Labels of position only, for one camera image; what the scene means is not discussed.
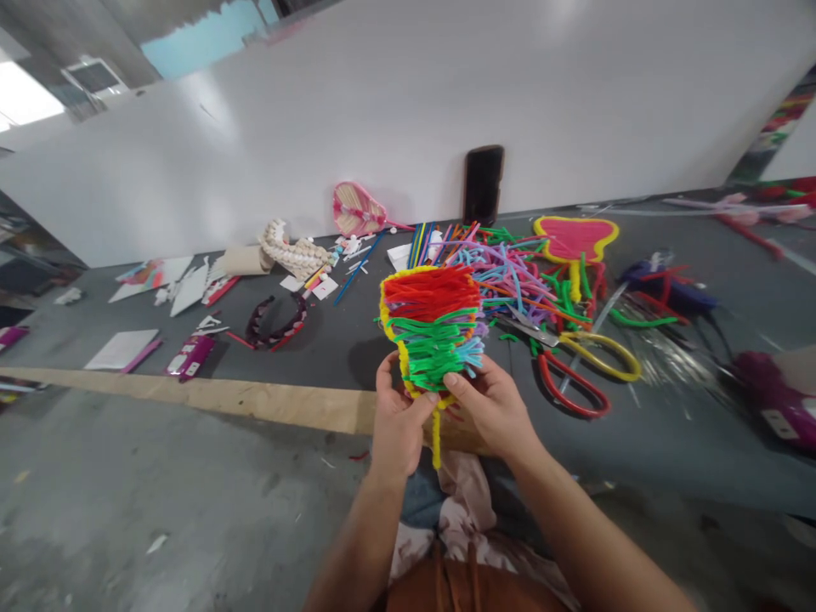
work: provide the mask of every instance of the wooden plank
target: wooden plank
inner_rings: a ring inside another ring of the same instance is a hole
[[[377,394],[373,391],[207,378],[180,383],[162,376],[24,367],[0,367],[0,376],[342,434],[370,436],[374,432]],[[464,410],[456,414],[463,422],[443,419],[443,447],[489,455],[469,415]],[[430,443],[429,432],[430,420],[426,423],[426,444]]]

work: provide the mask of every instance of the phone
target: phone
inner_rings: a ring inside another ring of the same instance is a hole
[[[473,149],[465,156],[462,222],[490,227],[499,209],[499,183],[504,172],[504,147],[498,144]]]

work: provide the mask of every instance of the scissors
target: scissors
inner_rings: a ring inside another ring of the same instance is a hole
[[[520,332],[525,333],[533,340],[543,344],[545,347],[552,349],[558,346],[560,343],[568,346],[581,357],[592,363],[604,374],[617,378],[625,383],[631,383],[640,378],[641,366],[638,359],[632,353],[630,353],[626,347],[621,346],[612,338],[601,336],[600,334],[592,333],[590,331],[565,331],[560,336],[556,336],[546,329],[541,329],[525,314],[513,308],[513,306],[508,305],[507,307],[510,308],[510,312],[513,313],[515,319],[511,319],[510,317],[502,314],[499,314],[499,318],[509,323]],[[603,346],[611,349],[614,353],[620,356],[621,360],[626,364],[627,370],[617,370],[606,362],[600,360],[597,356],[592,354],[588,348],[585,348],[580,344],[581,340],[591,340],[592,342],[602,344]],[[553,355],[552,351],[544,350],[543,352],[539,353],[538,366],[539,370],[541,371],[541,378],[543,378],[547,390],[557,401],[561,402],[562,405],[566,406],[573,412],[582,415],[583,417],[589,418],[602,417],[609,412],[609,409],[612,407],[609,403],[609,398],[607,398],[600,389],[595,387],[595,385],[593,385],[591,382],[587,381],[583,376],[576,374],[575,371],[573,371],[566,364],[558,361]],[[550,375],[550,366],[554,367],[556,370],[559,370],[563,375],[571,377],[573,380],[575,380],[576,383],[583,387],[593,398],[598,401],[599,407],[596,410],[587,409],[576,404],[571,399],[568,399],[561,391],[558,390],[558,386],[553,381],[553,377]]]

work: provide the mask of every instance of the hand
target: hand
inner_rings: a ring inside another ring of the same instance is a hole
[[[439,394],[427,393],[411,402],[391,386],[391,368],[400,360],[394,351],[377,368],[377,411],[371,472],[403,483],[419,465],[422,424],[431,416]]]
[[[515,455],[541,445],[527,406],[516,383],[487,355],[482,356],[478,376],[469,382],[465,377],[445,374],[445,386],[470,412],[484,442],[499,457],[509,462]]]

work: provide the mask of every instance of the scissor handle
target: scissor handle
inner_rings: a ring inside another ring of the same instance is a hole
[[[581,345],[576,340],[592,340],[595,343],[602,344],[608,347],[613,352],[620,356],[620,359],[626,364],[627,371],[617,370],[605,361],[599,359],[592,351]],[[580,354],[584,359],[596,366],[604,374],[609,374],[612,377],[622,380],[624,383],[634,383],[640,378],[642,373],[640,361],[629,349],[617,343],[610,337],[601,336],[600,334],[590,333],[589,331],[566,331],[558,340],[562,344],[566,344],[576,353]]]
[[[557,370],[560,370],[562,374],[571,377],[576,383],[586,389],[586,391],[588,391],[592,397],[598,400],[600,407],[597,410],[584,408],[584,406],[576,404],[574,401],[572,401],[572,399],[568,399],[566,395],[561,393],[558,390],[558,385],[555,384],[553,377],[550,375],[550,364],[552,364]],[[544,384],[552,394],[553,398],[573,412],[577,412],[583,417],[599,418],[609,412],[609,409],[612,407],[612,405],[609,403],[609,398],[607,398],[600,389],[586,380],[583,376],[576,374],[568,366],[558,361],[555,357],[553,357],[553,354],[550,351],[546,351],[538,355],[538,368],[541,370],[541,377],[544,379]]]

